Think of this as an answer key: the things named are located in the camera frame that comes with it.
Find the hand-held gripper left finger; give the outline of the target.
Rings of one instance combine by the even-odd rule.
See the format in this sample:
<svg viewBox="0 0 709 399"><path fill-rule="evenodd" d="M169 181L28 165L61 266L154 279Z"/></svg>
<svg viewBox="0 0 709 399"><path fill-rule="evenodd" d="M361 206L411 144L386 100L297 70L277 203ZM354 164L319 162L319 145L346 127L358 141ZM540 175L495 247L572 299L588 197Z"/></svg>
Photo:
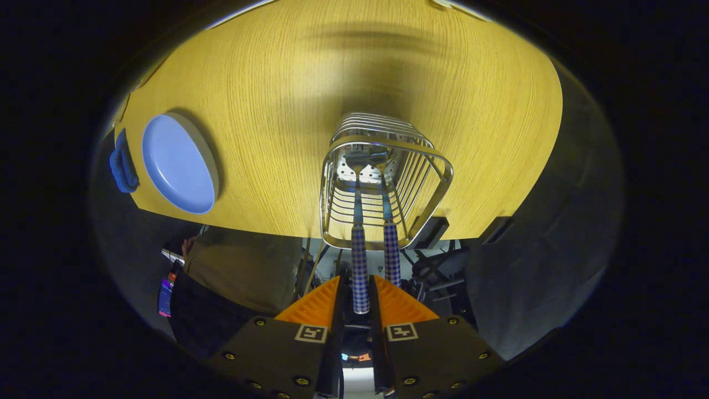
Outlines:
<svg viewBox="0 0 709 399"><path fill-rule="evenodd" d="M263 398L340 398L345 281L337 276L274 318L254 316L208 366Z"/></svg>

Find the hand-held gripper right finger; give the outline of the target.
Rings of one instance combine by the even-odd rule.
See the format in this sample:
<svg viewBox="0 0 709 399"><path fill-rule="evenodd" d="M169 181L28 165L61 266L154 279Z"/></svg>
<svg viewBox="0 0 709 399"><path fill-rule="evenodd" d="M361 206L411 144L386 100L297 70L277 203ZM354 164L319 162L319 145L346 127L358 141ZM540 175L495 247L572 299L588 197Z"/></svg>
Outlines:
<svg viewBox="0 0 709 399"><path fill-rule="evenodd" d="M392 398L453 398L506 361L468 321L439 316L379 275L370 277L374 389Z"/></svg>

